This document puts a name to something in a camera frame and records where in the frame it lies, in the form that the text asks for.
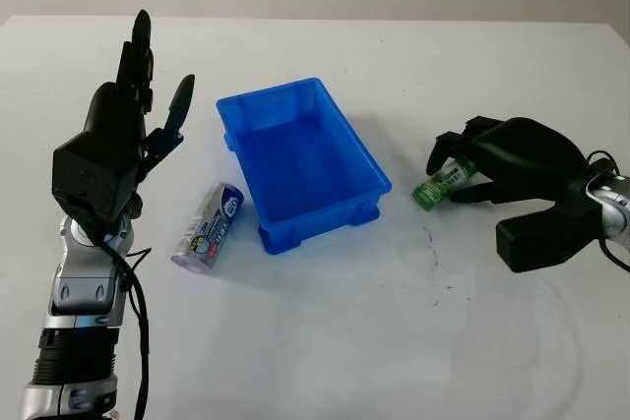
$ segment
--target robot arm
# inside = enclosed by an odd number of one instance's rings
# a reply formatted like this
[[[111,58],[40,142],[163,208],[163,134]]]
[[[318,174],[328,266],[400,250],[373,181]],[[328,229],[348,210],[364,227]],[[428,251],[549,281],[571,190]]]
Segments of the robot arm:
[[[453,202],[554,202],[548,210],[498,223],[497,251],[513,271],[559,265],[596,239],[617,241],[630,252],[630,180],[617,175],[614,160],[589,163],[567,138],[528,118],[476,117],[462,134],[441,135],[427,173],[460,156],[492,181],[456,191]]]
[[[141,331],[142,383],[135,419],[149,388],[149,323],[140,281],[124,261],[133,243],[131,220],[142,212],[138,185],[183,137],[194,76],[181,82],[163,129],[146,136],[152,109],[151,20],[141,11],[123,45],[115,83],[103,84],[84,131],[54,152],[52,194],[66,212],[63,257],[54,276],[27,384],[21,420],[100,419],[116,402],[114,347],[126,293],[135,291]]]

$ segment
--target small green bottle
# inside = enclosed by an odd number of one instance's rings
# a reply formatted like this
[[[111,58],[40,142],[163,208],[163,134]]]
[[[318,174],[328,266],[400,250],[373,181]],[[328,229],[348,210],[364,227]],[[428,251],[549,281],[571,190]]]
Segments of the small green bottle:
[[[476,166],[467,157],[461,156],[436,172],[424,184],[417,186],[411,195],[425,210],[431,210],[453,191],[464,187],[476,174]]]

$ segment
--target white tabletop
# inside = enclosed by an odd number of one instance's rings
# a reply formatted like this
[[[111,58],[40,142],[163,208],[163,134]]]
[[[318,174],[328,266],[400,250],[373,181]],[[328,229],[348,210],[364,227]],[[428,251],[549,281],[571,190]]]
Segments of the white tabletop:
[[[115,79],[132,18],[14,17],[0,28],[0,405],[32,373],[61,210],[52,151]],[[494,225],[540,209],[418,211],[435,137],[475,115],[529,116],[630,171],[630,52],[599,25],[154,19],[154,111],[197,75],[185,142],[141,186],[135,249],[151,322],[147,418],[584,419],[630,416],[630,277],[596,245],[513,274]],[[317,76],[393,183],[381,217],[263,250],[217,99]],[[245,191],[212,276],[169,255],[214,182]],[[118,410],[132,418],[138,330],[117,346]]]

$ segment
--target blue plastic bin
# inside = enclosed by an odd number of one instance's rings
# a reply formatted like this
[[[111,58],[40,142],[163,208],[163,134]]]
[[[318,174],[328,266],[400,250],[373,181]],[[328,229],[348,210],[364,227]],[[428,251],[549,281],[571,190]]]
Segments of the blue plastic bin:
[[[392,184],[319,79],[223,98],[217,109],[267,252],[378,218]]]

